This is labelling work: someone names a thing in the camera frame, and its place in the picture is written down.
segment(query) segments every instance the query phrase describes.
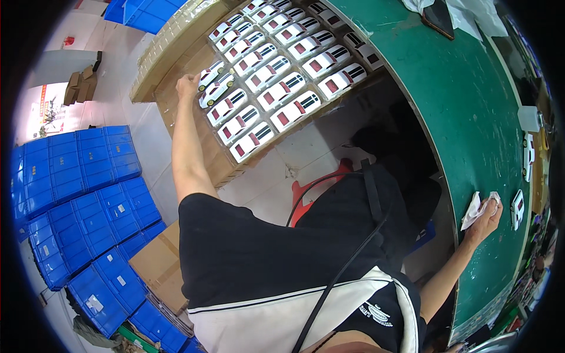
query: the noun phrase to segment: stack of cardboard boxes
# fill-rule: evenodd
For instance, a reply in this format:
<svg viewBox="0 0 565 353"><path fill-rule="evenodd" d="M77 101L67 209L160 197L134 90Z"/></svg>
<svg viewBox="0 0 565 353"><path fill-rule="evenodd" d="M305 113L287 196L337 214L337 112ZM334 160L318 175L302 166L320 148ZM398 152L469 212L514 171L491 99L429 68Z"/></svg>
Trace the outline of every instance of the stack of cardboard boxes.
<svg viewBox="0 0 565 353"><path fill-rule="evenodd" d="M92 65L89 65L82 73L73 72L65 90L64 105L70 106L76 102L84 103L92 100L98 83L96 72L92 69Z"/></svg>

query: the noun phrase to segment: necklace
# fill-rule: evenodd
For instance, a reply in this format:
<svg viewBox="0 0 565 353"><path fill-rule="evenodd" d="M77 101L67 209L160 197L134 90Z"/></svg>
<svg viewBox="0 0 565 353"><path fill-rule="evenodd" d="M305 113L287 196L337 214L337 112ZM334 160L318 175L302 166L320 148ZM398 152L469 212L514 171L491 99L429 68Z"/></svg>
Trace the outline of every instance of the necklace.
<svg viewBox="0 0 565 353"><path fill-rule="evenodd" d="M324 344L326 344L326 343L327 343L333 336L335 336L336 334L337 334L337 331L335 331L334 333L332 333L328 338L326 338L326 339L324 340L324 342L322 342L318 347L316 347L316 349L314 349L314 350L312 351L312 353L316 353L316 351L317 351L318 349L320 349Z"/></svg>

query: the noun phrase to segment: cardboard box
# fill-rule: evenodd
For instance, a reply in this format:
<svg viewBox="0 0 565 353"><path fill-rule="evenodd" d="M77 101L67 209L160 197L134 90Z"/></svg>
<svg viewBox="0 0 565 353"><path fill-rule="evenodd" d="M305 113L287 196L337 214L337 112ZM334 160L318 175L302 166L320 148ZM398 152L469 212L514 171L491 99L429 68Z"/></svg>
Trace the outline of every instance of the cardboard box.
<svg viewBox="0 0 565 353"><path fill-rule="evenodd" d="M141 249L129 264L173 313L186 308L188 301L181 292L184 282L180 272L179 221Z"/></svg>

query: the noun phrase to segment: stacked blue crate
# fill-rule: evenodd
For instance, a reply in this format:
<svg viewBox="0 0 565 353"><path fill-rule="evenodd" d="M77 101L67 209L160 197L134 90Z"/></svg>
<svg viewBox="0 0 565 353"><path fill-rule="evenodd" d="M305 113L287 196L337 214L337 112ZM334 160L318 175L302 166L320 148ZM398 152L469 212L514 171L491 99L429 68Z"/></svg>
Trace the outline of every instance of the stacked blue crate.
<svg viewBox="0 0 565 353"><path fill-rule="evenodd" d="M148 300L129 318L129 321L153 342L161 343L167 353L179 353L188 339L171 324Z"/></svg>

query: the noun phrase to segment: hand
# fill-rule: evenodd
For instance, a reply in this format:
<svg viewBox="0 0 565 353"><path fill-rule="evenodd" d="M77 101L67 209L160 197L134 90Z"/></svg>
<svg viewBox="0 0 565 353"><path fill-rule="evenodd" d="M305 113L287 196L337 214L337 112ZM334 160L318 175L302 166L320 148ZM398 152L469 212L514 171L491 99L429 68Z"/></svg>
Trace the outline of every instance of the hand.
<svg viewBox="0 0 565 353"><path fill-rule="evenodd" d="M486 239L495 229L498 228L500 215L502 214L502 203L496 205L496 200L491 199L486 205L485 213L480 216L466 231L464 240L470 241L475 247Z"/></svg>
<svg viewBox="0 0 565 353"><path fill-rule="evenodd" d="M176 90L179 94L179 100L186 99L192 102L198 92L198 82L200 81L200 74L189 75L186 74L177 81Z"/></svg>

